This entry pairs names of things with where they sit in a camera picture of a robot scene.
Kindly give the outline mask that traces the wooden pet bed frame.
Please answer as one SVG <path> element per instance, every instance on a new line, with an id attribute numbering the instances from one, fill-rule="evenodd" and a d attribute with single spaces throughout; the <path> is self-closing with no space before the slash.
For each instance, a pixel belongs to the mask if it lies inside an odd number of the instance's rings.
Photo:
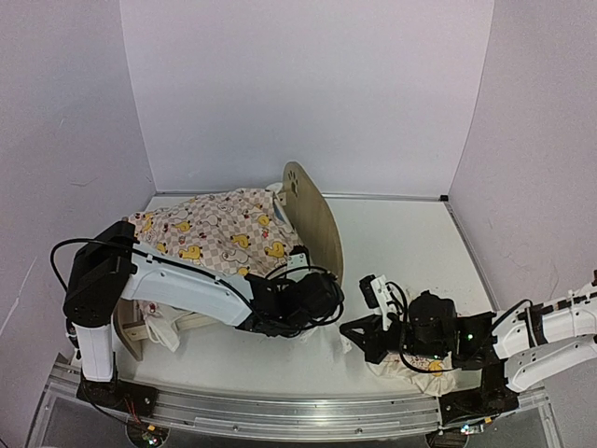
<path id="1" fill-rule="evenodd" d="M 340 233 L 334 215 L 322 193 L 296 161 L 285 165 L 277 195 L 285 213 L 309 249 L 312 264 L 334 273 L 339 283 L 344 274 Z M 137 361 L 143 359 L 142 341 L 148 338 L 137 305 L 119 301 L 113 315 L 119 341 Z"/>

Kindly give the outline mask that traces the duck print ruffled bed cover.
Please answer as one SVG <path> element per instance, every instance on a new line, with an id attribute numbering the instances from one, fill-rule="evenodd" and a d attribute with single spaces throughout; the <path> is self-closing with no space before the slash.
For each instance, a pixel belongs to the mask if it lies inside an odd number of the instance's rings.
<path id="1" fill-rule="evenodd" d="M 202 268 L 264 276 L 302 241 L 274 215 L 271 189 L 236 189 L 139 211 L 126 220 L 137 240 Z"/>

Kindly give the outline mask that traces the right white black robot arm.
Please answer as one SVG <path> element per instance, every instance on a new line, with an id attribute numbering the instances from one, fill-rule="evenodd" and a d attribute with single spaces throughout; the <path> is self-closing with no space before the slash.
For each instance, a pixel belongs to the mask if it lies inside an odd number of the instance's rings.
<path id="1" fill-rule="evenodd" d="M 448 359 L 457 371 L 478 371 L 480 384 L 439 400 L 443 427 L 477 423 L 514 411 L 532 385 L 596 357 L 596 284 L 543 303 L 523 299 L 504 312 L 459 316 L 451 299 L 426 290 L 412 301 L 373 274 L 359 282 L 371 315 L 340 325 L 366 362 L 390 354 L 423 373 L 409 356 Z"/>

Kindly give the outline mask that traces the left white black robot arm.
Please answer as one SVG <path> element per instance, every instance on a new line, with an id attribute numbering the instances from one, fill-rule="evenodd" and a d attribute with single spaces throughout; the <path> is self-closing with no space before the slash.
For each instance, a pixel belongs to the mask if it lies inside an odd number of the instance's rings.
<path id="1" fill-rule="evenodd" d="M 229 274 L 167 256 L 118 221 L 94 238 L 60 241 L 49 265 L 64 292 L 62 312 L 81 355 L 78 399 L 98 411 L 150 416 L 158 391 L 124 381 L 113 349 L 122 301 L 148 301 L 204 315 L 240 332 L 294 339 L 336 323 L 344 311 L 337 276 L 299 249 L 273 276 Z"/>

